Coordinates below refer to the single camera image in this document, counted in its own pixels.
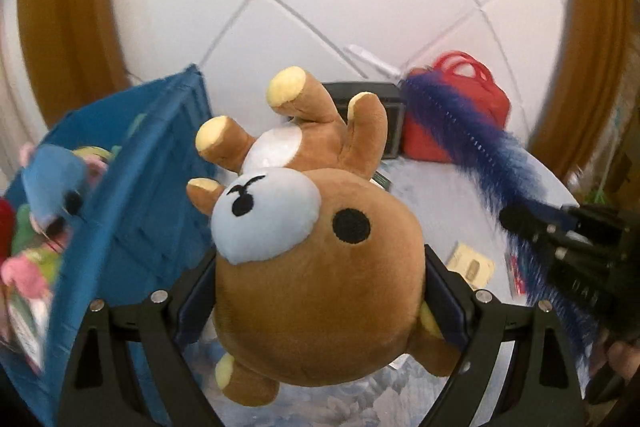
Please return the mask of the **red and teal packet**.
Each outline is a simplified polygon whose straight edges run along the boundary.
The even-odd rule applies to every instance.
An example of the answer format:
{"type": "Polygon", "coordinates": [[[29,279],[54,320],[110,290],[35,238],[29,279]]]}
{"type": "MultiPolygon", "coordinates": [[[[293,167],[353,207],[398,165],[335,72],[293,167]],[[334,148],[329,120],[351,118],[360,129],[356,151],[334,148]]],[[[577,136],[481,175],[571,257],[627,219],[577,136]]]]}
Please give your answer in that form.
{"type": "Polygon", "coordinates": [[[523,298],[527,295],[526,287],[518,267],[518,258],[512,251],[506,252],[506,272],[508,272],[509,286],[513,298],[523,298]]]}

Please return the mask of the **dark blue feather duster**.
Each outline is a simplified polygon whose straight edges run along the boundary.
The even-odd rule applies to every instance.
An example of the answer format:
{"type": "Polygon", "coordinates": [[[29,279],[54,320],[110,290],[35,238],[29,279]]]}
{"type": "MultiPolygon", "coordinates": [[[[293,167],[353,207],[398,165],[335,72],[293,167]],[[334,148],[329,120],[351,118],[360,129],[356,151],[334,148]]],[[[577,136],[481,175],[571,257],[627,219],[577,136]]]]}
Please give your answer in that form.
{"type": "MultiPolygon", "coordinates": [[[[539,176],[528,165],[525,150],[513,136],[504,130],[491,136],[488,132],[480,130],[480,126],[474,126],[472,131],[472,150],[461,152],[454,163],[474,180],[480,198],[495,217],[499,216],[504,207],[514,202],[540,202],[544,198],[546,192],[539,176]]],[[[508,234],[508,241],[512,253],[518,258],[527,302],[550,300],[570,340],[575,359],[582,361],[588,355],[596,332],[593,319],[561,296],[550,284],[538,280],[542,268],[541,264],[533,259],[532,248],[526,247],[524,242],[512,233],[508,234]]]]}

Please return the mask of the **pink pig plush toy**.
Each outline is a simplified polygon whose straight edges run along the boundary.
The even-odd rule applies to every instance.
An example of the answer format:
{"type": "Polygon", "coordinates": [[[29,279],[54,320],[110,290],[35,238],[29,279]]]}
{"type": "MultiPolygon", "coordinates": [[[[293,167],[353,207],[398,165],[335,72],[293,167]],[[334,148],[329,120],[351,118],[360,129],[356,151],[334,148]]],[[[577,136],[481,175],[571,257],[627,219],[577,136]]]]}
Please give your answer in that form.
{"type": "Polygon", "coordinates": [[[1,278],[4,285],[13,287],[21,296],[43,299],[51,294],[59,266],[60,256],[54,251],[25,249],[2,263],[1,278]]]}

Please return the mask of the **blue mouse plush toy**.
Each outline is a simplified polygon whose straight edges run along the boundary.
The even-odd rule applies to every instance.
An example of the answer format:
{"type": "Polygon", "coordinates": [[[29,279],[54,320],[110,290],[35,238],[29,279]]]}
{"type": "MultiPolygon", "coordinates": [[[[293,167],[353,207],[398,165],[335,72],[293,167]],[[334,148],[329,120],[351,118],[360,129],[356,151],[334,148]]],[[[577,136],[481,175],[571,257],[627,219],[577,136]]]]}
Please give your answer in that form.
{"type": "Polygon", "coordinates": [[[60,235],[110,165],[112,153],[97,146],[68,148],[26,143],[20,150],[21,175],[34,229],[60,235]]]}

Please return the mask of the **brown teddy bear plush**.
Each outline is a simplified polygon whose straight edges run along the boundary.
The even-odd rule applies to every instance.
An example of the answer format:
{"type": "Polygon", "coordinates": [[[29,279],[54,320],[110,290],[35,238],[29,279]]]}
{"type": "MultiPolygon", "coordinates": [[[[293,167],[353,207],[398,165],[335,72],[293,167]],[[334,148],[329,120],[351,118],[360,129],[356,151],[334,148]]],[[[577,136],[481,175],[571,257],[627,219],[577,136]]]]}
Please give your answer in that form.
{"type": "Polygon", "coordinates": [[[421,225],[373,182],[387,139],[378,96],[357,93],[340,113],[292,66],[266,98],[285,124],[255,136],[228,116],[209,119],[196,149],[234,179],[186,186],[216,248],[220,391],[261,407],[282,385],[356,381],[401,355],[451,374],[460,351],[424,298],[421,225]]]}

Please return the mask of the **beige flat square box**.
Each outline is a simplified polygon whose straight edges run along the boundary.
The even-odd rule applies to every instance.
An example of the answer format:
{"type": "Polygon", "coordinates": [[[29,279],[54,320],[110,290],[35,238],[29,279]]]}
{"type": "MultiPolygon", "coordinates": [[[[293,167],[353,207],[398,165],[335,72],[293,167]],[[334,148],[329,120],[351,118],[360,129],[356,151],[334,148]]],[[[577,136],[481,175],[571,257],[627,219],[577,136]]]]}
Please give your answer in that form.
{"type": "Polygon", "coordinates": [[[472,289],[485,288],[496,269],[495,262],[461,242],[454,246],[446,267],[461,275],[472,289]]]}

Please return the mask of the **blue plastic storage crate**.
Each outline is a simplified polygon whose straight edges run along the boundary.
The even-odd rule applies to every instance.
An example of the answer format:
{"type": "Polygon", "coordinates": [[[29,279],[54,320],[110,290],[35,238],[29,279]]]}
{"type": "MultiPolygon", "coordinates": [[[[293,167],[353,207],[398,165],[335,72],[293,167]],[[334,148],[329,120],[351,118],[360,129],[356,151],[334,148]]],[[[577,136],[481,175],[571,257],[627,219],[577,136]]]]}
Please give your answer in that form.
{"type": "Polygon", "coordinates": [[[38,421],[53,426],[70,350],[89,303],[140,303],[195,267],[212,243],[207,218],[186,196],[192,178],[213,178],[195,150],[210,113],[204,78],[191,65],[66,114],[44,141],[75,150],[120,148],[82,205],[53,289],[42,367],[1,351],[1,364],[38,421]]]}

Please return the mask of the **red handbag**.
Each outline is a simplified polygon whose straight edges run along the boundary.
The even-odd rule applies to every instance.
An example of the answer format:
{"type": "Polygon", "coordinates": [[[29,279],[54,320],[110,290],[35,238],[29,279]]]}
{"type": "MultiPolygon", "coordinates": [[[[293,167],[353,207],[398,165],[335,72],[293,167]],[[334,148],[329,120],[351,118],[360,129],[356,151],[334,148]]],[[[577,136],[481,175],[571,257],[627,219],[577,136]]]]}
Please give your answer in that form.
{"type": "Polygon", "coordinates": [[[482,62],[449,51],[399,81],[406,106],[401,147],[415,160],[454,162],[473,148],[472,128],[495,136],[506,127],[511,103],[482,62]]]}

